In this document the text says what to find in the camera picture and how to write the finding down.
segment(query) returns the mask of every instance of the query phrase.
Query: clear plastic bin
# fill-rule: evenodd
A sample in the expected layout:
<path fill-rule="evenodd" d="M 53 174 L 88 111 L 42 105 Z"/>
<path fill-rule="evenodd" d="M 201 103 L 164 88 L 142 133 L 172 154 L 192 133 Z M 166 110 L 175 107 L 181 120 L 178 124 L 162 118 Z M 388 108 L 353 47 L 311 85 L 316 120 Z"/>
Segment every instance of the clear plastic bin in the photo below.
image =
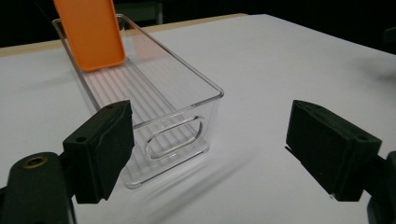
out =
<path fill-rule="evenodd" d="M 61 20 L 53 25 L 92 113 L 131 101 L 135 147 L 120 177 L 133 189 L 209 150 L 223 90 L 128 18 L 118 20 L 127 60 L 93 72 L 77 67 Z"/>

